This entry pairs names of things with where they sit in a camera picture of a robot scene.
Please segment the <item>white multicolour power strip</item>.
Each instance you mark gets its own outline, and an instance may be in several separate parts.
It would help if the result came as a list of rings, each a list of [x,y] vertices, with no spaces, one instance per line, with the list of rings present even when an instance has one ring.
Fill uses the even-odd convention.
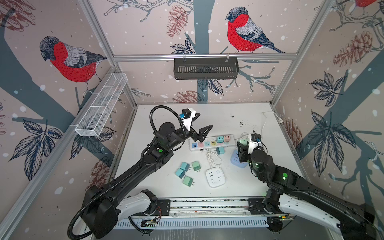
[[[200,151],[203,149],[216,149],[218,147],[235,147],[236,141],[233,135],[231,136],[231,141],[229,143],[217,143],[217,136],[206,137],[204,142],[195,142],[192,139],[189,140],[189,149],[190,151]]]

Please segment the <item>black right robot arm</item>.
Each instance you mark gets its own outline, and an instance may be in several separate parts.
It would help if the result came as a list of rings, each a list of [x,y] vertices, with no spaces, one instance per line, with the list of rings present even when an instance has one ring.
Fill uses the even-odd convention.
[[[238,157],[247,163],[251,174],[268,186],[264,198],[249,199],[252,214],[270,214],[269,230],[278,233],[283,221],[277,215],[294,215],[341,235],[344,240],[375,240],[375,211],[366,204],[352,204],[308,182],[297,173],[275,165],[258,138],[237,142]]]

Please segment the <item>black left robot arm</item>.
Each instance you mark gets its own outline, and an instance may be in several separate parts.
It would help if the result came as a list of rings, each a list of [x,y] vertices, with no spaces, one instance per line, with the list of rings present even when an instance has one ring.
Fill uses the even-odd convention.
[[[166,122],[156,128],[153,114],[165,109],[178,120],[180,128]],[[106,236],[115,225],[138,213],[152,214],[158,198],[149,190],[128,197],[128,194],[145,178],[163,167],[186,140],[204,142],[213,125],[193,129],[193,122],[200,116],[193,109],[183,109],[179,115],[173,109],[158,105],[149,114],[154,137],[141,152],[140,159],[127,171],[102,187],[92,186],[85,194],[82,208],[69,223],[67,235],[71,240],[81,240],[90,235],[97,239]]]

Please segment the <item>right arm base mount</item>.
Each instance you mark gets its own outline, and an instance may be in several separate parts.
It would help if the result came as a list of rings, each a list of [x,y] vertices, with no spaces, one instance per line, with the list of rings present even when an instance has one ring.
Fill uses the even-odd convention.
[[[268,211],[267,207],[263,203],[264,198],[249,198],[248,199],[248,211],[251,215],[271,215],[273,212]]]

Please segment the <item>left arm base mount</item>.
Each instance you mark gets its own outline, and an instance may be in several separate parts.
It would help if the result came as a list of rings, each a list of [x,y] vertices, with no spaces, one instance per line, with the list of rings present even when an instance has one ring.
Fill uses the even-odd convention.
[[[157,200],[156,204],[150,204],[149,208],[145,212],[139,213],[138,216],[168,216],[170,209],[170,200]]]

